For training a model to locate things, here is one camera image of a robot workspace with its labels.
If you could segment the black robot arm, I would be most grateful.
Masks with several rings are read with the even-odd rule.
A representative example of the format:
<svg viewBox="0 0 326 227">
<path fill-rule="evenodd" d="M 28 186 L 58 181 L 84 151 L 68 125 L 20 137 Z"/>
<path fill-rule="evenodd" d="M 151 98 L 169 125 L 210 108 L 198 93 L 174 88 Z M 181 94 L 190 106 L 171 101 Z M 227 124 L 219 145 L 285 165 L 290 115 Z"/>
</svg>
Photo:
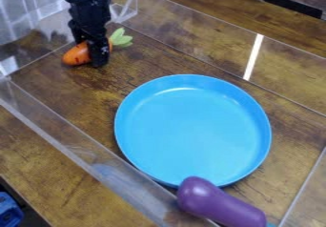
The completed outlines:
<svg viewBox="0 0 326 227">
<path fill-rule="evenodd" d="M 111 20 L 111 0 L 66 0 L 70 3 L 68 27 L 76 44 L 87 42 L 94 67 L 110 60 L 106 24 Z"/>
</svg>

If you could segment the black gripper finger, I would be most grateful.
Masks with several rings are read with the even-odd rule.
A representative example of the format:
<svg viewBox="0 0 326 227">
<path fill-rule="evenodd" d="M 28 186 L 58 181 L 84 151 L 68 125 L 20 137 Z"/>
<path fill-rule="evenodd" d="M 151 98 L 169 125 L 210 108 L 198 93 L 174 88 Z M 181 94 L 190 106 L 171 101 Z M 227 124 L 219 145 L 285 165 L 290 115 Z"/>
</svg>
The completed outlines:
<svg viewBox="0 0 326 227">
<path fill-rule="evenodd" d="M 103 67 L 110 60 L 110 44 L 107 38 L 87 41 L 91 63 L 95 68 Z"/>
<path fill-rule="evenodd" d="M 68 27 L 70 27 L 70 30 L 72 33 L 75 43 L 80 44 L 87 39 L 84 26 L 80 23 L 78 23 L 76 21 L 70 20 Z"/>
</svg>

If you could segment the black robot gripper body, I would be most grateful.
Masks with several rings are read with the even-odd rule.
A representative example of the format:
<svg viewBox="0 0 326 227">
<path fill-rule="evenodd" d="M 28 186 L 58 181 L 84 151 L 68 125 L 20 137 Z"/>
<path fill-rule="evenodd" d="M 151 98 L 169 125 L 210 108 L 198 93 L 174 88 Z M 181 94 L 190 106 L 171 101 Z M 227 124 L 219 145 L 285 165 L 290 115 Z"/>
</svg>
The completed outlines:
<svg viewBox="0 0 326 227">
<path fill-rule="evenodd" d="M 111 0 L 67 0 L 71 19 L 86 29 L 86 40 L 96 40 L 106 36 L 106 23 L 111 20 Z"/>
</svg>

